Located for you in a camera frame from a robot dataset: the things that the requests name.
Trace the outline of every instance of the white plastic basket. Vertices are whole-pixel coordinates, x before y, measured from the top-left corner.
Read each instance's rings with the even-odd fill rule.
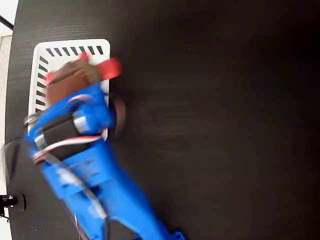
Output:
[[[110,58],[110,44],[105,39],[84,39],[41,42],[33,51],[31,80],[29,90],[28,115],[47,108],[45,76],[64,64],[88,53],[89,63],[97,65]],[[109,92],[109,80],[101,82],[101,88]]]

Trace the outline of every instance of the brown object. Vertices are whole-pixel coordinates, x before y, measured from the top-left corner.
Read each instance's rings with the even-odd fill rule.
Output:
[[[52,81],[46,87],[47,100],[50,105],[53,105],[101,80],[98,69],[90,65],[87,60],[68,62],[53,74]]]

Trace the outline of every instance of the blue plastic part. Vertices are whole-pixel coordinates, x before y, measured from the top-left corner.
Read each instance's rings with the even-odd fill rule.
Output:
[[[89,95],[90,100],[70,103],[69,99],[77,95]],[[44,111],[35,127],[25,136],[31,143],[31,157],[38,152],[35,138],[40,134],[41,127],[64,114],[73,113],[76,118],[85,117],[87,135],[98,134],[102,129],[113,126],[114,120],[105,102],[105,96],[97,83],[62,99]],[[117,165],[107,141],[95,141],[86,150],[62,162],[92,190],[107,212],[108,220],[121,222],[143,240],[185,240],[181,232],[170,234],[156,218],[145,195]],[[105,219],[95,212],[83,189],[63,181],[63,169],[57,164],[43,163],[41,170],[57,198],[63,200],[68,209],[76,215],[78,225],[87,237],[92,240],[104,240]]]

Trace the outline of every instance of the dark wooden surface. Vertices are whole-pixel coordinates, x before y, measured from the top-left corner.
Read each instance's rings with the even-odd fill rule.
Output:
[[[20,0],[6,140],[36,44],[104,38],[128,110],[113,146],[166,225],[192,240],[319,238],[319,4],[244,2]],[[12,239],[78,239],[25,153],[16,174],[27,209],[10,211]]]

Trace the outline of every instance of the floor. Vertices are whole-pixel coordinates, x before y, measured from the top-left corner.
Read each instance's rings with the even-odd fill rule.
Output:
[[[6,93],[11,40],[11,35],[0,36],[0,146],[2,146],[5,142]],[[5,195],[7,193],[6,178],[4,173],[4,161],[1,157],[0,195]],[[7,223],[7,220],[5,218],[0,218],[0,233],[1,239],[11,239],[10,224]]]
[[[5,0],[0,0],[0,6],[0,15],[10,23],[14,24],[18,0],[11,0],[10,3]],[[11,29],[0,23],[0,146],[2,146],[5,142],[7,77],[12,34],[13,31]],[[4,195],[7,193],[6,178],[4,160],[2,156],[0,159],[0,195]],[[8,223],[5,218],[0,218],[0,233],[1,239],[12,239],[10,223]]]
[[[15,23],[18,0],[0,0],[0,15],[10,23]],[[0,37],[12,35],[13,31],[0,23]]]

